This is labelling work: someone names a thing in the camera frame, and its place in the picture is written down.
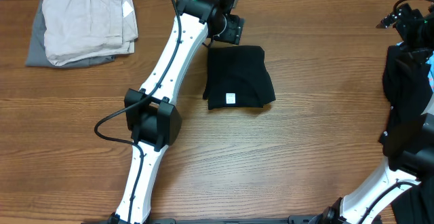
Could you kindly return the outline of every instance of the folded black cloth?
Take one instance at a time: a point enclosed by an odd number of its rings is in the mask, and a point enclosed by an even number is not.
[[[262,108],[276,100],[264,65],[264,50],[258,46],[210,48],[203,99],[208,99],[209,110],[222,107]]]
[[[429,64],[406,60],[399,46],[389,47],[382,84],[391,112],[380,143],[386,142],[395,126],[423,113],[433,95],[428,79],[430,68]],[[434,224],[434,179],[403,193],[392,202],[392,209],[397,224]]]

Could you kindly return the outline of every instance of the wooden tabletop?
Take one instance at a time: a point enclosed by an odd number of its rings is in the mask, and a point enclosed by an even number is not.
[[[382,72],[387,47],[400,38],[375,26],[394,2],[240,0],[233,13],[246,19],[241,45],[265,50],[277,100],[208,111],[201,48],[181,87],[182,130],[161,163],[152,217],[317,214],[355,190],[382,158]],[[93,127],[149,76],[173,9],[170,0],[134,0],[135,54],[55,70],[24,66],[37,4],[0,1],[0,223],[103,220],[121,200],[132,150],[99,139]],[[102,131],[130,136],[123,115]],[[394,222],[390,208],[382,215]]]

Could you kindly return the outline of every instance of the square white sticker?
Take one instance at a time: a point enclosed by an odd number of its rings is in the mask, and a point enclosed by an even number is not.
[[[123,15],[123,17],[124,18],[127,17],[128,14],[131,14],[132,11],[134,11],[133,7],[131,7],[131,5],[127,1],[125,1],[122,4],[122,15]]]
[[[235,104],[235,94],[226,94],[226,104],[227,105]]]

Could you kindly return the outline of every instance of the white fabric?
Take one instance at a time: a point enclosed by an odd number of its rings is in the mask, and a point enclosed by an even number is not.
[[[56,66],[95,56],[131,54],[138,37],[132,0],[43,0],[47,59]]]

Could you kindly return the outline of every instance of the stack of folded clothes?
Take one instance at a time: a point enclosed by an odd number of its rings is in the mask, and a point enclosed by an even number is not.
[[[132,0],[41,0],[26,66],[73,68],[134,53]]]

